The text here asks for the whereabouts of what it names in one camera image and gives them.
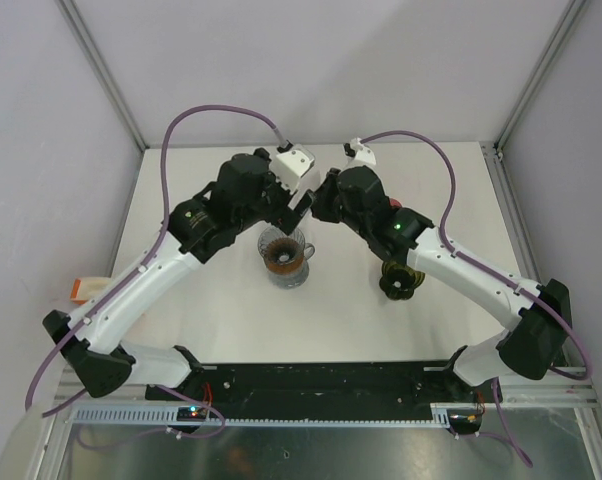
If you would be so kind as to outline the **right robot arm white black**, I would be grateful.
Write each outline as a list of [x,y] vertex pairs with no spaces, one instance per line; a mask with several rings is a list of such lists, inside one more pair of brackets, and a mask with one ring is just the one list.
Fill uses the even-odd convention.
[[376,173],[359,166],[330,170],[311,207],[314,218],[343,223],[385,262],[406,265],[469,298],[503,327],[501,333],[459,349],[442,376],[444,393],[465,401],[478,385],[509,372],[542,379],[559,355],[571,322],[568,288],[546,284],[483,264],[445,243],[427,217],[392,206]]

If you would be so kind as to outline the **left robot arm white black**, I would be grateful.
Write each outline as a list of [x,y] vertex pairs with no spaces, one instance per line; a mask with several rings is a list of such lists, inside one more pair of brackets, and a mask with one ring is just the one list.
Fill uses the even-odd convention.
[[314,156],[300,145],[275,156],[262,148],[234,155],[216,180],[170,210],[156,243],[100,294],[69,314],[45,317],[45,329],[91,397],[126,384],[162,385],[183,400],[200,392],[200,365],[186,348],[135,345],[124,336],[158,298],[253,225],[294,230],[314,195],[293,197],[314,167]]

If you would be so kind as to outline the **clear glass carafe server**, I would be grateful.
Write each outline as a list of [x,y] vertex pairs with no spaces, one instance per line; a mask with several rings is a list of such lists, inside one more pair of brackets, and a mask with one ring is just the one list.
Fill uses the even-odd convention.
[[294,289],[301,286],[309,276],[309,259],[314,253],[315,246],[309,243],[305,245],[301,258],[292,265],[274,267],[265,264],[270,281],[282,289]]

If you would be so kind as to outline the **clear glass dripper cone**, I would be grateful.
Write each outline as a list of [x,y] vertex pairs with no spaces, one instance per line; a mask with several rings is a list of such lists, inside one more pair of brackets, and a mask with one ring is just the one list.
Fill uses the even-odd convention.
[[257,249],[267,266],[292,265],[301,258],[305,236],[299,229],[285,234],[276,227],[266,228],[259,236]]

